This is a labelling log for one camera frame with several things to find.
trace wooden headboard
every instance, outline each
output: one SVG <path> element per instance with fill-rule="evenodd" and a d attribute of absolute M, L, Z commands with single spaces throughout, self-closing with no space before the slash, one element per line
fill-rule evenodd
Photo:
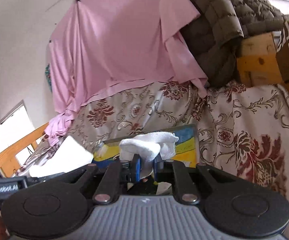
<path fill-rule="evenodd" d="M 29 133 L 0 153 L 0 168 L 6 177 L 12 176 L 14 171 L 20 168 L 20 165 L 15 158 L 16 154 L 25 149 L 28 145 L 32 145 L 33 149 L 36 149 L 38 146 L 36 140 L 45 134 L 44 130 L 47 126 L 48 123 L 40 126 L 38 129 Z"/>

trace teal patterned fabric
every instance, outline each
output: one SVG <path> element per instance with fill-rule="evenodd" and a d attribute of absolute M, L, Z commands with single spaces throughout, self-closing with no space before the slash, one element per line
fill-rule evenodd
<path fill-rule="evenodd" d="M 46 66 L 45 75 L 46 75 L 46 80 L 48 81 L 48 84 L 49 84 L 49 88 L 52 92 L 51 77 L 50 77 L 50 64 Z"/>

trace pink cloth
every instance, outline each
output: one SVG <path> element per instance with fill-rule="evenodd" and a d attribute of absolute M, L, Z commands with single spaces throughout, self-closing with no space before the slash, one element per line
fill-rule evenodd
<path fill-rule="evenodd" d="M 81 0 L 51 35 L 54 107 L 45 132 L 54 145 L 81 106 L 125 89 L 191 80 L 206 96 L 207 76 L 179 30 L 200 16 L 189 0 Z"/>

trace gray plastic panel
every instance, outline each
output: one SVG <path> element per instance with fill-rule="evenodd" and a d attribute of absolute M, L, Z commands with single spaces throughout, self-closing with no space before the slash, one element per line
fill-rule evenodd
<path fill-rule="evenodd" d="M 76 231 L 57 240 L 238 240 L 208 223 L 195 206 L 173 196 L 120 196 L 116 203 L 97 206 Z M 267 240 L 285 240 L 281 235 Z M 10 240 L 23 240 L 12 236 Z"/>

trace puffer jacket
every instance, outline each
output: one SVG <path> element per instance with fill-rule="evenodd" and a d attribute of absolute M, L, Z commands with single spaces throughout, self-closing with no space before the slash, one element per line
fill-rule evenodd
<path fill-rule="evenodd" d="M 201 16 L 181 29 L 188 48 L 213 87 L 232 78 L 243 38 L 283 28 L 284 15 L 268 0 L 190 0 Z"/>

